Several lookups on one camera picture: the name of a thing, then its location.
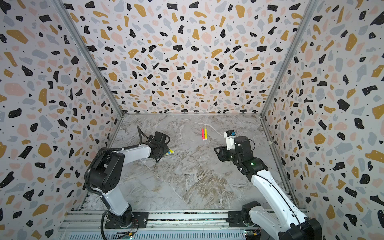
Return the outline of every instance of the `wire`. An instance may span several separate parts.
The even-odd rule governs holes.
[[[110,213],[110,211],[105,210],[103,212],[103,215],[101,216],[100,232],[101,232],[101,237],[103,238],[103,240],[107,240],[107,238],[105,237],[105,234],[104,234],[104,217],[105,217],[105,215],[107,215],[107,213]]]
[[[136,222],[137,222],[137,228],[136,228],[136,231],[133,232],[134,234],[137,233],[137,230],[139,229],[139,220],[137,220],[137,218],[135,218]]]
[[[253,142],[254,147],[253,147],[253,149],[251,150],[251,151],[253,151],[253,150],[256,148],[256,144],[255,144],[255,142],[254,142],[252,139],[247,138],[247,139],[244,139],[243,141],[241,141],[240,143],[245,142],[246,140],[250,140],[250,141]]]

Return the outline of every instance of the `marble surface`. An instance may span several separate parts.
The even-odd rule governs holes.
[[[220,162],[214,148],[225,146],[223,132],[233,129],[256,143],[254,156],[263,160],[283,188],[260,119],[255,115],[127,115],[113,147],[139,142],[137,125],[148,136],[155,131],[170,136],[175,153],[155,160],[141,159],[123,167],[119,187],[133,209],[240,209],[253,200],[269,208],[260,191],[232,162]],[[203,141],[201,129],[207,128]],[[89,194],[82,210],[103,210]]]

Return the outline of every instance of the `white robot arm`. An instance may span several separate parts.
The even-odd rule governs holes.
[[[277,218],[256,201],[245,204],[242,218],[247,225],[259,225],[274,239],[321,239],[321,226],[316,219],[302,213],[279,187],[263,161],[253,156],[250,139],[236,137],[233,130],[224,133],[227,146],[215,148],[220,161],[232,161],[237,169],[263,194]]]

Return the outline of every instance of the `terrazzo wallpaper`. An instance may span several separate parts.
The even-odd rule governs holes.
[[[117,115],[51,2],[0,8],[0,239],[54,239]]]
[[[383,1],[319,1],[265,116],[323,239],[384,239],[383,23]]]
[[[124,112],[260,112],[307,0],[65,0]]]

